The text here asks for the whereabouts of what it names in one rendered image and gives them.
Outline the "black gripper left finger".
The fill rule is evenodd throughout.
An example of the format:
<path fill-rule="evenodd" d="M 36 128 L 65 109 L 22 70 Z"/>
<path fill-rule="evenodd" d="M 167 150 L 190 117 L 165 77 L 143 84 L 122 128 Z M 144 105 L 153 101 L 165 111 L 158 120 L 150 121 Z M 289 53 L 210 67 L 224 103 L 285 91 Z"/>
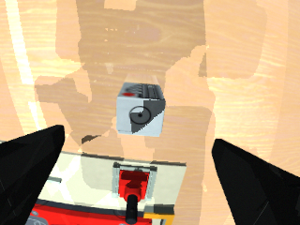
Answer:
<path fill-rule="evenodd" d="M 61 124 L 0 143 L 0 225 L 25 225 L 65 141 Z"/>

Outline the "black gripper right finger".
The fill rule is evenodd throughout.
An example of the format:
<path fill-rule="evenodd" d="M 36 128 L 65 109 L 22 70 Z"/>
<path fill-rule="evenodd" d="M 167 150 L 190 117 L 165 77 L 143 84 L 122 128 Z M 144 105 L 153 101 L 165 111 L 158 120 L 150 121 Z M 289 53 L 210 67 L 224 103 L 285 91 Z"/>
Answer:
<path fill-rule="evenodd" d="M 300 225 L 300 176 L 224 139 L 211 155 L 235 225 Z"/>

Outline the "cream flat base plate with orange corner brackets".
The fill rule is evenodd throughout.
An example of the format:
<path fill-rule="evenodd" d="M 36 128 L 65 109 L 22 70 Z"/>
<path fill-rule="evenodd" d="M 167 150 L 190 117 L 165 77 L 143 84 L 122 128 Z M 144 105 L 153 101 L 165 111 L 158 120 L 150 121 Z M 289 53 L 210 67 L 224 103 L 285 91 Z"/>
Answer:
<path fill-rule="evenodd" d="M 138 211 L 142 211 L 143 218 L 153 218 L 153 225 L 172 225 L 173 208 L 186 169 L 187 164 L 61 151 L 38 199 L 127 210 L 127 202 L 117 194 L 120 170 L 149 173 Z"/>

